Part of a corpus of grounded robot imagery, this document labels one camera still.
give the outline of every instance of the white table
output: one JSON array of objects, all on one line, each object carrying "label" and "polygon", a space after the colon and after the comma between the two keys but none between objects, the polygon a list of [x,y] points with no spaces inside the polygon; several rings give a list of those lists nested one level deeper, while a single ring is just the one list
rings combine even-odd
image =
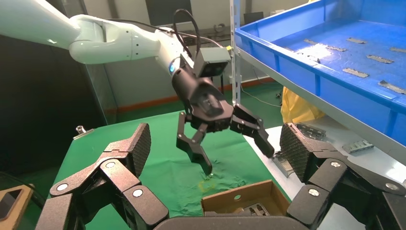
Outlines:
[{"label": "white table", "polygon": [[[332,118],[326,116],[321,119],[305,123],[325,130],[327,142],[331,143],[343,155],[349,156],[348,159],[351,162],[397,181],[400,184],[406,180],[406,166],[400,164],[395,159],[376,147],[356,152],[351,155],[344,151],[342,149],[343,145],[362,140],[362,138]],[[281,147],[279,146],[281,129],[282,126],[266,129],[267,133],[269,134],[268,141],[275,148],[275,151],[281,150]],[[304,184],[299,181],[299,178],[295,173],[292,173],[288,178],[286,178],[279,168],[262,154],[262,152],[255,145],[254,139],[246,136],[244,137],[289,198],[293,199]],[[365,226],[363,224],[359,223],[345,208],[336,204],[333,204],[319,227],[319,230],[364,229]]]}]

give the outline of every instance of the textured fingertip pad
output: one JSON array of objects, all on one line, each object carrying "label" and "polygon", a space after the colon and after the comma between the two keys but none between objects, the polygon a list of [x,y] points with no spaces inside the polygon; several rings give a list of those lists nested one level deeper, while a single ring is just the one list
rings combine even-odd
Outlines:
[{"label": "textured fingertip pad", "polygon": [[305,146],[307,138],[293,124],[287,123],[282,126],[280,146],[281,152],[292,166],[294,172],[301,182],[305,182],[305,171],[312,153]]},{"label": "textured fingertip pad", "polygon": [[128,152],[133,155],[135,176],[139,177],[151,151],[151,132],[147,123],[141,123],[134,132]]}]

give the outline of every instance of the yellow object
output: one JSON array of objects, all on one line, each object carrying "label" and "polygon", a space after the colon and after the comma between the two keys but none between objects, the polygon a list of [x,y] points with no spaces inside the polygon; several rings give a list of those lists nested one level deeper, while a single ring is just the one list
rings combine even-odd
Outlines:
[{"label": "yellow object", "polygon": [[282,118],[284,123],[314,120],[325,115],[314,105],[284,87],[282,92]]}]

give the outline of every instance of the floor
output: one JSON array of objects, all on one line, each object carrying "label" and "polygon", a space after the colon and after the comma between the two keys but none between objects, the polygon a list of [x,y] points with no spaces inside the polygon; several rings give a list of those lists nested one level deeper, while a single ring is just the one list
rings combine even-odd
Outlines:
[{"label": "floor", "polygon": [[[276,94],[282,91],[282,86],[280,84],[273,82],[263,83],[257,86],[246,88],[245,91],[246,93],[251,94],[251,96],[246,93],[242,93],[241,104],[252,111],[254,114],[261,117],[264,120],[265,128],[282,125],[282,116],[280,113],[280,107],[278,107],[278,105],[280,104],[280,99],[276,98]],[[231,91],[226,92],[226,97],[227,101],[231,103]],[[271,106],[269,104],[260,102],[258,99],[276,106]],[[180,110],[183,110],[183,105],[181,102],[177,101],[155,107],[121,113],[117,117],[117,122],[125,122],[142,117],[149,117]],[[19,179],[27,183],[34,184],[37,190],[43,196],[47,197],[49,189],[53,185],[57,172],[58,168],[51,168],[39,172],[20,175]],[[0,178],[0,190],[18,185],[18,183],[12,180]],[[19,229],[34,229],[39,215],[40,209],[33,202],[30,202],[29,206],[27,207],[27,211],[21,221]]]}]

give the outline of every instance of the robotic arm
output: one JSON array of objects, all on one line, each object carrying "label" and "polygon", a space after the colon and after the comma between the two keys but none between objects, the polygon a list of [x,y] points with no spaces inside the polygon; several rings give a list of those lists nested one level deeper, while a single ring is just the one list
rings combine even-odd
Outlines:
[{"label": "robotic arm", "polygon": [[[3,0],[0,7],[0,35],[69,50],[76,61],[101,64],[155,57],[172,78],[172,86],[185,106],[179,117],[176,146],[199,163],[206,174],[212,165],[200,143],[207,132],[231,130],[254,138],[259,149],[272,157],[263,121],[243,106],[231,106],[210,77],[219,76],[230,61],[223,47],[198,50],[194,62],[170,28],[154,33],[120,22],[88,15],[67,18],[45,0]],[[190,122],[198,131],[184,135]]]},{"label": "robotic arm", "polygon": [[45,0],[1,1],[0,34],[67,49],[83,64],[157,57],[168,68],[182,51],[172,34],[88,15],[69,19]]}]

